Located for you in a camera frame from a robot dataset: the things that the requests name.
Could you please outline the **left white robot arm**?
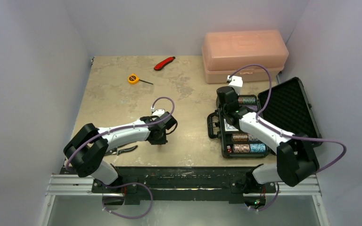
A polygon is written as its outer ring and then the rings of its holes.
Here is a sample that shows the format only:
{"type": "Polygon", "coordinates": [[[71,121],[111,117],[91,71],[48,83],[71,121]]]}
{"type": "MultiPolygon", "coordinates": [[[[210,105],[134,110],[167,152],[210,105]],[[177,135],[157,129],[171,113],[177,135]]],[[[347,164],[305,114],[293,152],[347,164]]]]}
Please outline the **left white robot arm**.
{"type": "Polygon", "coordinates": [[[92,123],[85,124],[63,150],[67,158],[65,168],[81,178],[92,176],[109,192],[115,193],[120,190],[122,180],[114,166],[103,160],[104,156],[111,150],[140,141],[164,145],[166,136],[177,125],[177,120],[169,112],[160,110],[122,126],[97,128],[92,123]]]}

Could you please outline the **black poker set case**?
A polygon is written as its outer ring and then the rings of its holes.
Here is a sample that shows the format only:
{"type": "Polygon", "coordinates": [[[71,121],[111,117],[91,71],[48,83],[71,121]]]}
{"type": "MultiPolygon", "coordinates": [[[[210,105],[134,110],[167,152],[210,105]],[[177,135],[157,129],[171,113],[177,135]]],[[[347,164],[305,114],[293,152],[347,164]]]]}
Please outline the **black poker set case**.
{"type": "MultiPolygon", "coordinates": [[[[274,126],[294,134],[304,133],[309,137],[321,138],[311,110],[312,106],[308,102],[304,86],[298,77],[276,85],[271,91],[265,90],[258,95],[240,95],[240,97],[255,97],[258,111],[265,107],[260,116],[274,126]]],[[[232,134],[244,132],[226,132],[224,130],[225,121],[219,114],[218,108],[207,117],[208,136],[211,139],[220,140],[221,153],[224,158],[264,158],[268,154],[274,153],[268,146],[266,146],[265,153],[228,153],[226,148],[228,145],[233,147],[234,144],[263,142],[232,142],[232,134]]]]}

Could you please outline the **purple chip stack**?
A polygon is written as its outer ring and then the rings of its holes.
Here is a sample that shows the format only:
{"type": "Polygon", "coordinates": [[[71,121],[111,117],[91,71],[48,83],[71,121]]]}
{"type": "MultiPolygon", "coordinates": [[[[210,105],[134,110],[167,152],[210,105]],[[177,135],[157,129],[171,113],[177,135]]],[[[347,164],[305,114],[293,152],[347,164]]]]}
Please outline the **purple chip stack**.
{"type": "Polygon", "coordinates": [[[256,105],[246,105],[247,108],[251,109],[254,112],[258,111],[258,107],[256,105]]]}

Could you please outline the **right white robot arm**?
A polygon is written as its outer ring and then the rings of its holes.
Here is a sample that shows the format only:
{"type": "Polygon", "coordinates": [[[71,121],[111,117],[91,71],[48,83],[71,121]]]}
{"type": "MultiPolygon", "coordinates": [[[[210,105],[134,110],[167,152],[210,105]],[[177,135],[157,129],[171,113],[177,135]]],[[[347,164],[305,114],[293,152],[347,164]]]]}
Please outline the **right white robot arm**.
{"type": "Polygon", "coordinates": [[[294,187],[319,170],[320,165],[312,142],[306,134],[294,135],[263,120],[259,113],[238,102],[231,86],[216,91],[219,114],[241,132],[253,135],[276,153],[276,163],[262,164],[247,173],[246,186],[256,192],[270,182],[283,182],[294,187]]]}

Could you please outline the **blue yellow chip stack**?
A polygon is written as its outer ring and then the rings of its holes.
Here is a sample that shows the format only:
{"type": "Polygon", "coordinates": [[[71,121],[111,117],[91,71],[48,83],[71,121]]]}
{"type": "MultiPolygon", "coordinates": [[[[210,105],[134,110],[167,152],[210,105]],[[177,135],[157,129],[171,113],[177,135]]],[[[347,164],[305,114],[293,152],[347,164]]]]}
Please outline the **blue yellow chip stack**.
{"type": "Polygon", "coordinates": [[[255,97],[239,97],[238,102],[241,105],[255,105],[256,104],[256,98],[255,97]]]}

